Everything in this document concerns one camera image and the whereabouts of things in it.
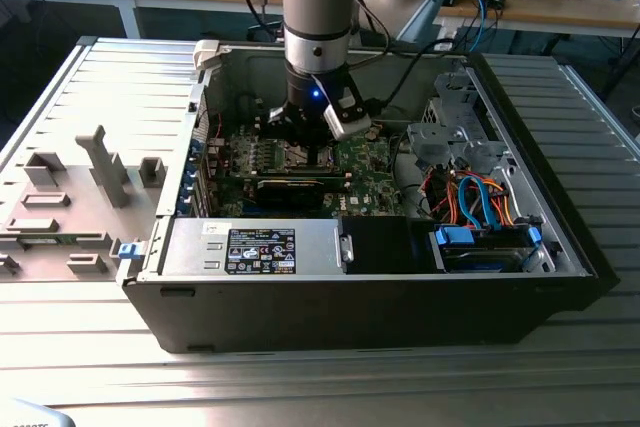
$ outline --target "aluminum work table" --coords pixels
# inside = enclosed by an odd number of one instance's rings
[[[53,146],[77,116],[99,116],[107,135],[122,116],[135,119],[112,144],[125,167],[145,155],[170,163],[194,45],[99,39],[75,47],[0,155],[0,219],[26,182],[21,152]],[[162,107],[105,109],[107,94],[83,97],[94,88],[141,95],[161,75],[162,88],[149,95]],[[638,245],[629,254],[621,283],[586,311],[557,315],[518,345],[480,347],[174,355],[110,278],[3,282],[0,395],[56,408],[79,427],[636,425]]]

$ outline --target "blue latch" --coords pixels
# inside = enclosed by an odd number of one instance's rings
[[[191,154],[201,154],[202,153],[202,142],[198,139],[191,139],[191,143],[189,144],[189,151]]]
[[[535,245],[538,245],[540,242],[542,242],[542,234],[540,234],[540,231],[537,227],[529,227],[529,237],[531,238],[531,242],[533,242]]]
[[[186,164],[184,164],[184,170],[189,174],[193,174],[196,170],[198,170],[198,168],[195,166],[195,164],[187,162]]]
[[[195,175],[191,175],[188,172],[185,172],[184,174],[182,174],[182,183],[186,184],[187,186],[193,185],[195,180],[196,180]]]
[[[442,226],[436,232],[438,245],[461,245],[475,243],[473,232],[466,227]]]
[[[122,244],[118,250],[118,258],[125,260],[140,260],[144,258],[144,244],[142,242],[133,242],[131,244]]]

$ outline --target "power supply label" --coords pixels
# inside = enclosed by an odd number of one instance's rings
[[[228,274],[296,273],[294,229],[231,229],[227,245]]]

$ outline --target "gray plastic panel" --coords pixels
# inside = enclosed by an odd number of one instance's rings
[[[20,139],[15,153],[0,173],[0,223],[6,230],[13,219],[53,218],[60,234],[103,233],[112,240],[147,239],[155,221],[160,188],[144,188],[138,167],[144,158],[160,158],[170,166],[172,151],[181,132],[191,89],[197,83],[192,65],[192,42],[132,43],[123,39],[99,39],[78,47],[73,63],[47,97],[46,105]],[[128,202],[114,209],[104,188],[96,185],[86,150],[76,135],[106,131],[104,144],[118,153],[127,170],[123,188]],[[62,206],[25,206],[26,194],[42,193],[24,172],[34,152],[54,152],[66,170],[52,172],[57,183],[50,193],[66,194]],[[116,263],[110,245],[32,245],[23,250],[2,244],[2,254],[18,262],[16,275],[3,281],[108,280]],[[71,254],[99,254],[108,273],[76,274],[67,266]]]

